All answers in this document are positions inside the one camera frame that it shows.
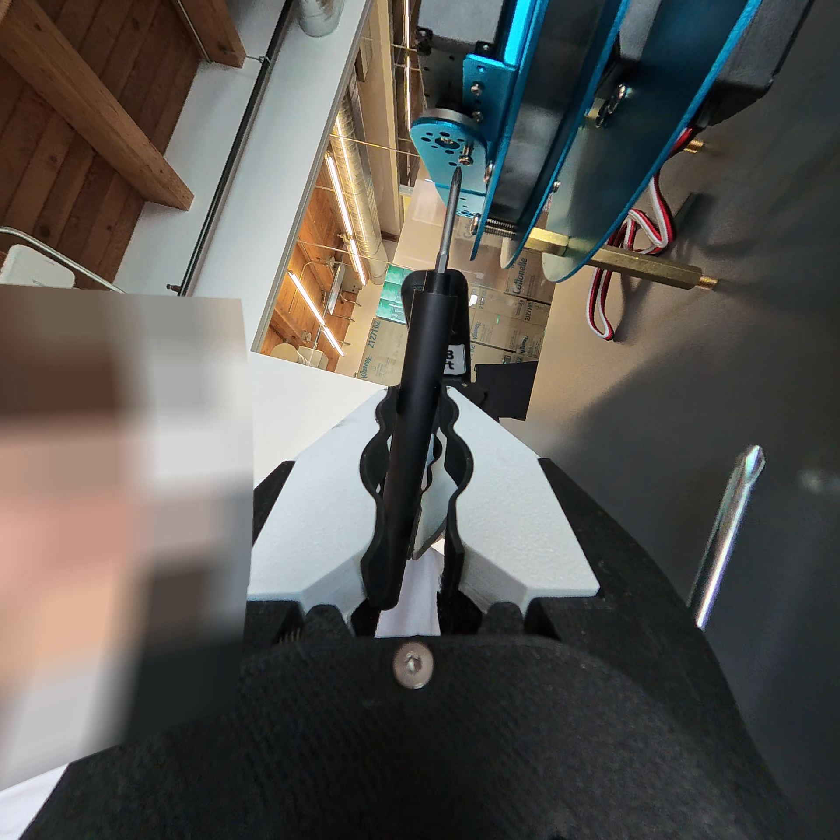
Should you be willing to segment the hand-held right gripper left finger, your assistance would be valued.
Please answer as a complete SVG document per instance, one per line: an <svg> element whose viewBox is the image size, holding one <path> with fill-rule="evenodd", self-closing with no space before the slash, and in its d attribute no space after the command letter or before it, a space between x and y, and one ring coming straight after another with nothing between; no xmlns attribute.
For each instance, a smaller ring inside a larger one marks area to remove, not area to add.
<svg viewBox="0 0 840 840"><path fill-rule="evenodd" d="M253 546L249 601L351 613L365 599L360 562L374 536L375 501L360 464L386 394L376 391L297 457Z"/></svg>

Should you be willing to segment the long ceiling light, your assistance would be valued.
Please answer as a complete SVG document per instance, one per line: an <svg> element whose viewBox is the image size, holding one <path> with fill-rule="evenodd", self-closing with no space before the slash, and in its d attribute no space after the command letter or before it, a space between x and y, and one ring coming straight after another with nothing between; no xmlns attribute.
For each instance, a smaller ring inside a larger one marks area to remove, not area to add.
<svg viewBox="0 0 840 840"><path fill-rule="evenodd" d="M343 222L343 228L345 231L344 240L347 246L350 249L350 257L353 268L356 271L358 278L360 279L362 287L365 287L367 284L367 276L364 269L364 264L360 255L360 251L357 247L354 237L354 228L351 222L350 211L348 204L343 196L343 190L340 183L340 176L338 172L337 165L331 153L326 153L324 155L325 163L328 167L330 181L332 183L332 188L334 191L335 198L338 202L339 206L339 213Z"/></svg>
<svg viewBox="0 0 840 840"><path fill-rule="evenodd" d="M293 282L293 284L294 284L295 288L297 289L297 291L298 291L299 295L302 297L302 299L303 299L303 300L306 302L306 304L308 305L308 308L310 309L310 311L311 311L312 315L313 315L313 316L315 317L315 319L318 321L318 324L320 325L320 328L321 328L321 332L322 332L322 334L323 334L323 335L326 337L326 339L330 342L330 344L332 345L332 347L333 347L333 348L334 348L334 349L338 352L339 356L340 356L340 357L344 357L344 353L343 353L343 350L342 350L342 346L341 346L341 345L340 345L340 343L336 340L336 338L335 338L335 336L333 335L332 331L331 331L331 330L330 330L330 328L327 326L326 322L324 321L323 316L321 315L320 310L316 307L316 304L315 304L315 303L314 303L314 301L310 298L310 296L309 296L309 294L308 294L308 291L307 291L307 289L303 286L303 284L302 284L301 280L298 278L298 276L297 276L294 272L292 272L292 271L290 271L290 270L287 270L287 275L288 275L288 277L292 280L292 282Z"/></svg>

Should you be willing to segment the blue toy robot arm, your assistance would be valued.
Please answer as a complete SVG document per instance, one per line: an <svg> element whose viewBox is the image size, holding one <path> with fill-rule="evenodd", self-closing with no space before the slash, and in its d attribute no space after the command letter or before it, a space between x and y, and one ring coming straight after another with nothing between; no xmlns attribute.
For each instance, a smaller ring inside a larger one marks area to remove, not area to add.
<svg viewBox="0 0 840 840"><path fill-rule="evenodd" d="M698 132L761 98L811 2L421 2L411 138L472 259L543 254L690 289L699 268L609 245Z"/></svg>

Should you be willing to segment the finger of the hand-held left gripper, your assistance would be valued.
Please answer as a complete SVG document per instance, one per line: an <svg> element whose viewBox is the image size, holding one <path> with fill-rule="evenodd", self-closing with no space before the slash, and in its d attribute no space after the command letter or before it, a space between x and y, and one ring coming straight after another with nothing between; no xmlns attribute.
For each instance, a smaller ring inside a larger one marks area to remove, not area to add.
<svg viewBox="0 0 840 840"><path fill-rule="evenodd" d="M421 510L416 524L412 560L418 560L445 531L450 498L455 483L445 468L446 445L431 439L423 477Z"/></svg>

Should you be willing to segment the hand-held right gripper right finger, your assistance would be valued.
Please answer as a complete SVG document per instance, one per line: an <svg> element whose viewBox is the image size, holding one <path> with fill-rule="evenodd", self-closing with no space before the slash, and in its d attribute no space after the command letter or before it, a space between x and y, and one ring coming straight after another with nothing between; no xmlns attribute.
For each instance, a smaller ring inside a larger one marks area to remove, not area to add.
<svg viewBox="0 0 840 840"><path fill-rule="evenodd" d="M589 597L600 584L540 459L452 386L439 404L442 632L475 632L497 603Z"/></svg>

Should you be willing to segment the white ceiling fixture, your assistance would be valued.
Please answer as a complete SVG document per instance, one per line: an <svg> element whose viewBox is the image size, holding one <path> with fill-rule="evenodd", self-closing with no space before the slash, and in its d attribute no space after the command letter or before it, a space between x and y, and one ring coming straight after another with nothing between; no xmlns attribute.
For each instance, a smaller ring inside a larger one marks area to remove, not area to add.
<svg viewBox="0 0 840 840"><path fill-rule="evenodd" d="M17 240L12 245L1 268L1 283L6 286L73 288L77 277L85 277L111 291L123 290L94 272L43 244L37 238L15 228L1 226L1 236Z"/></svg>

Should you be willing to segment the person's white shirt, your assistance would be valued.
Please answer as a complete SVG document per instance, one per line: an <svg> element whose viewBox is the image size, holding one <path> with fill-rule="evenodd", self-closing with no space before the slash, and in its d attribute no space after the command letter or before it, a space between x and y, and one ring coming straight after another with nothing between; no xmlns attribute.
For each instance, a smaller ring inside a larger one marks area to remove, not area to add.
<svg viewBox="0 0 840 840"><path fill-rule="evenodd" d="M436 596L444 567L441 542L409 561L397 605L383 612L375 636L440 635ZM58 784L67 765L36 775L1 792L1 838L20 838Z"/></svg>

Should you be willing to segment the orange handled screwdriver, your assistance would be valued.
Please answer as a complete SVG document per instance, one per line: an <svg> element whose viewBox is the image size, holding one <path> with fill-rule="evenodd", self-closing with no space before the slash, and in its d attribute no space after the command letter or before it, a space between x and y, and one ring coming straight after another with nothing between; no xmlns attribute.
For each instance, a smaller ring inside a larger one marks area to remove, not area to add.
<svg viewBox="0 0 840 840"><path fill-rule="evenodd" d="M741 452L730 473L687 600L694 624L701 631L705 631L708 624L749 499L764 464L763 449L754 444Z"/></svg>

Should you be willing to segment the stack of cardboard boxes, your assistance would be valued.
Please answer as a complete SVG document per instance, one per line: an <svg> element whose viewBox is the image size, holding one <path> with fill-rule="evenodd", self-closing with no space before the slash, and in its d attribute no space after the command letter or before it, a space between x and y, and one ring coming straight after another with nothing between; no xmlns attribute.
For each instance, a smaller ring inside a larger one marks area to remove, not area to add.
<svg viewBox="0 0 840 840"><path fill-rule="evenodd" d="M483 247L469 260L472 247L453 245L449 264L468 281L471 380L480 364L536 361L547 328L554 284L543 275L539 254L521 252L509 269L500 267L500 250ZM400 295L409 269L391 267L363 345L359 380L396 385L400 380L407 336L407 308Z"/></svg>

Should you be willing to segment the black handled screwdriver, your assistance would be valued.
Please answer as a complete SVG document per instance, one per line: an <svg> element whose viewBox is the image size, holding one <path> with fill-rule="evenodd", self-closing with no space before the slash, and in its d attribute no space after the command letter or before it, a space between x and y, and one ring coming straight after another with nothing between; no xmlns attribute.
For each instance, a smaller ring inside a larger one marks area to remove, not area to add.
<svg viewBox="0 0 840 840"><path fill-rule="evenodd" d="M447 268L461 183L462 170L457 166L448 191L435 268L426 273L423 288L414 293L408 323L383 495L387 544L383 610L396 605L405 565L413 552L414 521L457 306L449 293Z"/></svg>

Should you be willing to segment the silver ventilation duct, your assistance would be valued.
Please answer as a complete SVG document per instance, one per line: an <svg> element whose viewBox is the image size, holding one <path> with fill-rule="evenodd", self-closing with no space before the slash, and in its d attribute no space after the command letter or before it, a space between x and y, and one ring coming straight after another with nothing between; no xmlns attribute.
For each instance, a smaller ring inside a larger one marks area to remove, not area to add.
<svg viewBox="0 0 840 840"><path fill-rule="evenodd" d="M360 251L367 284L381 286L389 266L382 243L382 231L372 192L372 181L363 162L351 129L336 120L330 134L330 146L338 168L343 196L348 204L355 242Z"/></svg>

